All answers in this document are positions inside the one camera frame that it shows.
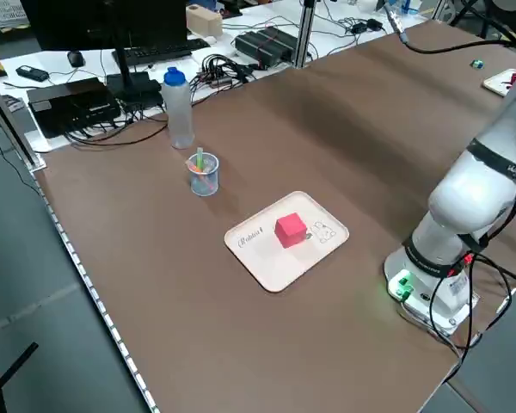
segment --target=computer mouse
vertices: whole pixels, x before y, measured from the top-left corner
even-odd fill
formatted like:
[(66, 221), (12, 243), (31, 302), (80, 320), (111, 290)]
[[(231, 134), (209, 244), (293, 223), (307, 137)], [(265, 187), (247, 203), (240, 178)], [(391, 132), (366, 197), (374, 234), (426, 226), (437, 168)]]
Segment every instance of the computer mouse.
[(84, 56), (79, 51), (68, 52), (67, 58), (69, 59), (69, 63), (72, 67), (83, 67), (86, 65)]

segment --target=green marker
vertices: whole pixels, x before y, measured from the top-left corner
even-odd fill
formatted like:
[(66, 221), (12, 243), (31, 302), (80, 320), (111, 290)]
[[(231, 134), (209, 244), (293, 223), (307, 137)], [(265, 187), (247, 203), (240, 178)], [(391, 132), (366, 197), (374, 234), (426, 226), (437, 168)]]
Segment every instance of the green marker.
[(203, 170), (203, 148), (197, 148), (197, 168)]

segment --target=computer monitor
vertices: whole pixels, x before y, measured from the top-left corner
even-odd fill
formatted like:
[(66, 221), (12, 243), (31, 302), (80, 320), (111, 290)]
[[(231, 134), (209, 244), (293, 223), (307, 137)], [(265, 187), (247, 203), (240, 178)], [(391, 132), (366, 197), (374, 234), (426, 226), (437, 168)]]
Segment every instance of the computer monitor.
[(120, 75), (107, 87), (127, 105), (155, 106), (157, 81), (146, 72), (130, 73), (125, 47), (179, 45), (187, 40), (185, 0), (21, 0), (43, 50), (114, 48)]

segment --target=black box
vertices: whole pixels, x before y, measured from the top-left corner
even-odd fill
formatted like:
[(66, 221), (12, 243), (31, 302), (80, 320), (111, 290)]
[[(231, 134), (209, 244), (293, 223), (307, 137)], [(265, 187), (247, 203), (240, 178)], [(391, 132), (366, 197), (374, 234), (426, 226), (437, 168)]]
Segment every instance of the black box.
[(235, 38), (235, 48), (239, 52), (258, 60), (266, 67), (280, 62), (292, 62), (296, 44), (296, 37), (277, 28), (248, 32)]
[(55, 138), (120, 115), (120, 106), (97, 77), (27, 92), (28, 106), (46, 138)]

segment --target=small green object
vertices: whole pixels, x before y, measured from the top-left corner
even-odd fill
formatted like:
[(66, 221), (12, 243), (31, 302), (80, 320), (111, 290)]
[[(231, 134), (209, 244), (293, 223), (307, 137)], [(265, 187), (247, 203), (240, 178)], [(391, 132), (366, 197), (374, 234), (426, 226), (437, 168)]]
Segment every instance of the small green object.
[(485, 64), (481, 60), (476, 59), (472, 61), (470, 66), (472, 66), (474, 69), (483, 69), (483, 66), (485, 66)]
[(203, 148), (197, 148), (197, 168), (203, 170)]

